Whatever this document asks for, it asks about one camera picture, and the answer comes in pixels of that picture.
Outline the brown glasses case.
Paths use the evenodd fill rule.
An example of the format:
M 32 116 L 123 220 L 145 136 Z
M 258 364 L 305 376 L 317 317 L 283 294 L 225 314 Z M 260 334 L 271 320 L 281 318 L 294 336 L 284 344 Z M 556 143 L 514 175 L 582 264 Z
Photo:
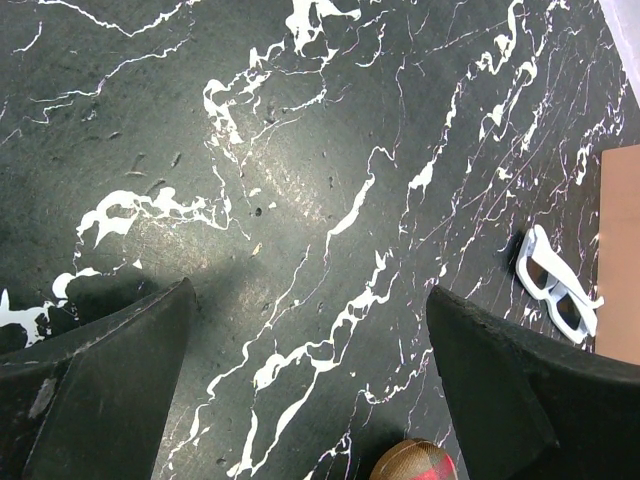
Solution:
M 449 454 L 424 439 L 407 439 L 386 451 L 376 462 L 370 480 L 456 480 Z

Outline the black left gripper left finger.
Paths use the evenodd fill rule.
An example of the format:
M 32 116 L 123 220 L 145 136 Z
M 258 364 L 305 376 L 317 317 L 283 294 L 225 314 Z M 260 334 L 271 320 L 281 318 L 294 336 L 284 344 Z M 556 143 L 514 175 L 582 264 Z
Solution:
M 2 356 L 2 478 L 150 478 L 195 312 L 183 279 Z

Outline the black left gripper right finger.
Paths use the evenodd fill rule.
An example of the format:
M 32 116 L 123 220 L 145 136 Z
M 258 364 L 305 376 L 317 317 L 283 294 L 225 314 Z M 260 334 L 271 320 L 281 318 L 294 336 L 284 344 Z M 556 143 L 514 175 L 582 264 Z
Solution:
M 506 321 L 440 286 L 426 320 L 470 478 L 638 478 L 638 366 Z

